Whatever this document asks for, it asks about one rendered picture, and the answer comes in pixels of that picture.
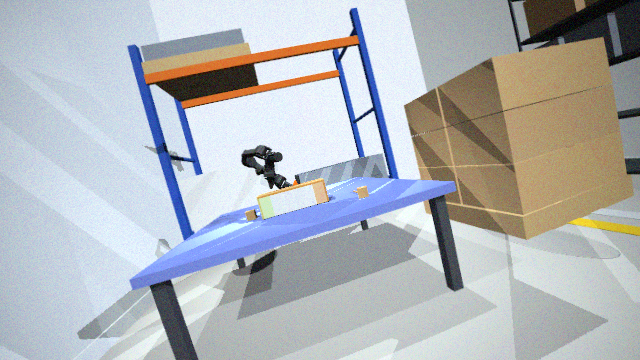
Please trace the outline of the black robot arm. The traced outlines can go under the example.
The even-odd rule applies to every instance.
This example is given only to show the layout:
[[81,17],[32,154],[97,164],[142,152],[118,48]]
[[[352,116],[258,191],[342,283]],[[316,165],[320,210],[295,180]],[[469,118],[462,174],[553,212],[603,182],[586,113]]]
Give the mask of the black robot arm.
[[[248,150],[245,149],[241,153],[241,163],[245,167],[254,168],[255,172],[256,172],[256,175],[259,176],[261,174],[264,174],[266,172],[266,169],[265,169],[265,166],[263,167],[262,165],[257,163],[257,161],[256,161],[256,159],[254,157],[257,157],[259,159],[265,160],[265,163],[280,162],[283,159],[283,156],[282,156],[282,154],[280,152],[271,152],[271,151],[272,151],[272,149],[270,147],[265,146],[265,145],[258,145],[254,149],[248,149]],[[294,185],[294,184],[291,184],[291,183],[287,182],[286,181],[287,178],[285,178],[283,175],[276,174],[276,176],[277,177],[276,177],[274,185],[278,189],[282,189],[282,188],[286,188],[286,187],[290,187],[290,186]]]

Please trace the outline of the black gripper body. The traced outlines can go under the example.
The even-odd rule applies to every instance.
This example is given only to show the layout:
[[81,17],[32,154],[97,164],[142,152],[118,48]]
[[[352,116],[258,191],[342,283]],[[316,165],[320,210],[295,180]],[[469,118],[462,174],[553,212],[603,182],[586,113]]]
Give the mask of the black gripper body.
[[267,177],[267,178],[277,177],[276,173],[275,173],[275,165],[274,165],[274,163],[265,163],[264,166],[265,166],[265,169],[266,169],[266,172],[263,174],[264,177]]

